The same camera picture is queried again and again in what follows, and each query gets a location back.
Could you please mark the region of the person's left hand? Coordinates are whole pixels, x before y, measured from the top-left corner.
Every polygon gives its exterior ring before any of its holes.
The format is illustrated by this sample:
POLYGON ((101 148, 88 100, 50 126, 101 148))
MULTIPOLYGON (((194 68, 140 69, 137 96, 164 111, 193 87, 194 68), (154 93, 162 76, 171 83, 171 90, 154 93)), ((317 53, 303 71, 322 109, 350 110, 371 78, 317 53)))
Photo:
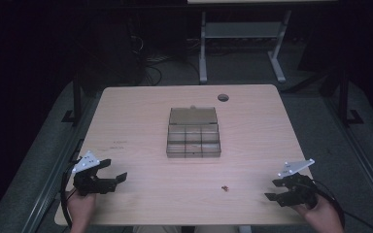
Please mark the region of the person's left hand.
POLYGON ((82 196, 77 189, 67 194, 67 209, 72 219, 72 226, 89 225, 96 205, 96 195, 89 193, 82 196))

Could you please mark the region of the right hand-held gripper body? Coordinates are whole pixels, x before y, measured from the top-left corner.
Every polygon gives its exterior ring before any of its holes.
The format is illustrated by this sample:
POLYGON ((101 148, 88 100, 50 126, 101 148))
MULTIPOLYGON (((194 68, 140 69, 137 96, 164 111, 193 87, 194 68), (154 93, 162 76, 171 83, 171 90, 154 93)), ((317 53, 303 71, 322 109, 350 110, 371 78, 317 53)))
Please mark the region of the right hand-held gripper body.
POLYGON ((280 204, 282 207, 306 204, 309 208, 314 208, 317 205, 316 186, 308 176, 300 174, 300 171, 314 163, 314 159, 285 163, 278 174, 279 179, 290 177, 293 185, 287 192, 281 193, 286 198, 286 203, 280 204))

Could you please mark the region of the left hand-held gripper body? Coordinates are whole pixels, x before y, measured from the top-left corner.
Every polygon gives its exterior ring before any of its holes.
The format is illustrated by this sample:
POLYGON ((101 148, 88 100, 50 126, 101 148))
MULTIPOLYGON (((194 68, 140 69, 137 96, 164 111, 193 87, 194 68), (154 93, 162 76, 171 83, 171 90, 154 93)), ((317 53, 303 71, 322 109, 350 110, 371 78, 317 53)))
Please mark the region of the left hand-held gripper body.
POLYGON ((74 165, 72 169, 74 175, 73 186, 82 196, 89 193, 106 194, 116 190, 116 186, 111 184, 112 179, 101 179, 97 175, 95 177, 91 175, 92 168, 101 161, 91 150, 88 150, 74 165))

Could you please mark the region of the person's right hand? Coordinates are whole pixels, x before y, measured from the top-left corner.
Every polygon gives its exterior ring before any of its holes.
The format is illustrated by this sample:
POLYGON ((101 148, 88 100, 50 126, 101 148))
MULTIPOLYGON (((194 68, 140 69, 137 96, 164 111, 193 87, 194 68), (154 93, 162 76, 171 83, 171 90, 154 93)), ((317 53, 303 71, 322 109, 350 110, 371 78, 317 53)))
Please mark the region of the person's right hand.
POLYGON ((319 224, 337 224, 342 226, 341 220, 334 207, 320 195, 316 195, 316 198, 318 203, 313 209, 307 209, 302 205, 292 206, 291 208, 302 216, 311 226, 319 224))

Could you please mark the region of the white metal table frame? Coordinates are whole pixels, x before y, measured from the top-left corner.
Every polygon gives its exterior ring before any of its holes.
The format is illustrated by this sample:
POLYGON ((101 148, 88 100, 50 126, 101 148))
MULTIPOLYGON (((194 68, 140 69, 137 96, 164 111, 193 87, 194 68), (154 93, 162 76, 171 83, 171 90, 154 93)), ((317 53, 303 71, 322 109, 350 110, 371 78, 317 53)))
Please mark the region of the white metal table frame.
POLYGON ((206 13, 201 14, 199 82, 208 81, 206 61, 206 41, 208 39, 276 39, 275 48, 267 52, 275 77, 279 83, 287 81, 279 63, 279 52, 285 38, 291 11, 286 11, 281 21, 266 22, 209 22, 206 13))

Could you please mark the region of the grey metal floor rail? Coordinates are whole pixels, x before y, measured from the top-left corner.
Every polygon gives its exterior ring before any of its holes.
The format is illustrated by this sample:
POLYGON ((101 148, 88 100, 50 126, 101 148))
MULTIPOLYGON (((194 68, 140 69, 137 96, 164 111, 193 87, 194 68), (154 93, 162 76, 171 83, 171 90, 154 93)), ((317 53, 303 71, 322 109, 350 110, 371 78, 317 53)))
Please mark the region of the grey metal floor rail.
POLYGON ((32 146, 32 154, 26 156, 28 193, 34 199, 20 233, 36 233, 51 213, 52 206, 58 202, 62 174, 69 160, 78 156, 98 103, 98 95, 84 96, 82 118, 74 125, 73 122, 63 122, 63 117, 73 109, 73 100, 61 96, 55 102, 32 146))
POLYGON ((364 148, 358 142, 356 135, 353 133, 351 126, 356 124, 355 119, 347 119, 344 121, 338 114, 337 106, 334 102, 328 98, 324 98, 323 102, 331 113, 334 121, 337 126, 340 128, 340 131, 344 135, 344 138, 347 140, 350 145, 354 155, 356 157, 357 163, 359 164, 360 169, 363 172, 364 177, 368 180, 369 186, 373 191, 373 165, 367 157, 367 153, 364 148))

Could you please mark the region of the black metal stand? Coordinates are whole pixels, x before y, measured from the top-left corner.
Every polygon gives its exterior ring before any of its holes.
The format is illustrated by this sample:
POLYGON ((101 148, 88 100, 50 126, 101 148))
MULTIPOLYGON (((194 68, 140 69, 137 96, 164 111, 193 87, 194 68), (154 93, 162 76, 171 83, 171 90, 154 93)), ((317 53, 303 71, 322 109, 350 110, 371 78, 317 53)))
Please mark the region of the black metal stand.
POLYGON ((81 75, 77 73, 72 80, 73 90, 73 109, 68 110, 62 119, 62 122, 71 123, 73 127, 77 126, 82 117, 82 89, 81 75))
POLYGON ((345 67, 339 71, 339 96, 338 96, 338 117, 345 127, 351 124, 363 124, 363 119, 357 110, 348 108, 349 102, 349 76, 345 67))

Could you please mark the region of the clear plastic compartment box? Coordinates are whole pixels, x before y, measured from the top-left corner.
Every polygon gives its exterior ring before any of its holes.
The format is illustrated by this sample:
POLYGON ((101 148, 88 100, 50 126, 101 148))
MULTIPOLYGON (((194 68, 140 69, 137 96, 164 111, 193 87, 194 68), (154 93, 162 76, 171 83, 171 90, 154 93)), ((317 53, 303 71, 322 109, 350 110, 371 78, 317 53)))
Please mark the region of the clear plastic compartment box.
POLYGON ((169 158, 220 157, 220 128, 214 107, 172 108, 167 129, 169 158))

